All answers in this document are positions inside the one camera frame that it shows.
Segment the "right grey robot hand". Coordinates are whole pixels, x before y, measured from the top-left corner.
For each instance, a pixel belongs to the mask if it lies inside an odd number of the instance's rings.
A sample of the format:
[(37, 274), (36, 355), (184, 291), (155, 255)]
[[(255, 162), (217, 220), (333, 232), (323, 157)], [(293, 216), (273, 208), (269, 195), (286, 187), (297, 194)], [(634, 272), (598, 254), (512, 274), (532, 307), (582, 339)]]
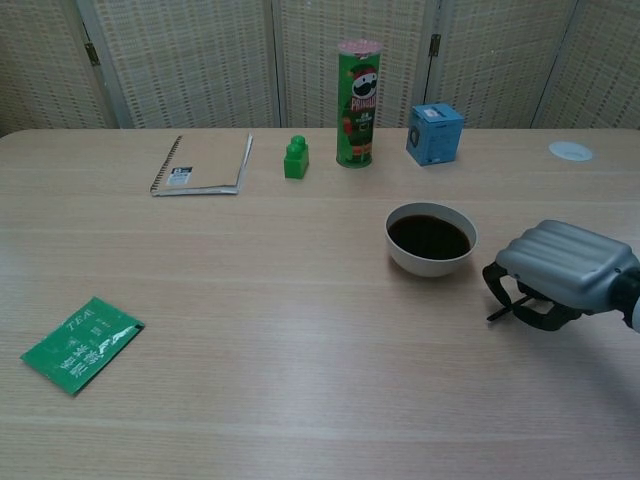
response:
[(499, 251), (482, 276), (502, 305), (489, 322), (513, 313), (552, 332), (583, 315), (617, 310), (639, 330), (639, 258), (628, 244), (578, 226), (540, 222)]

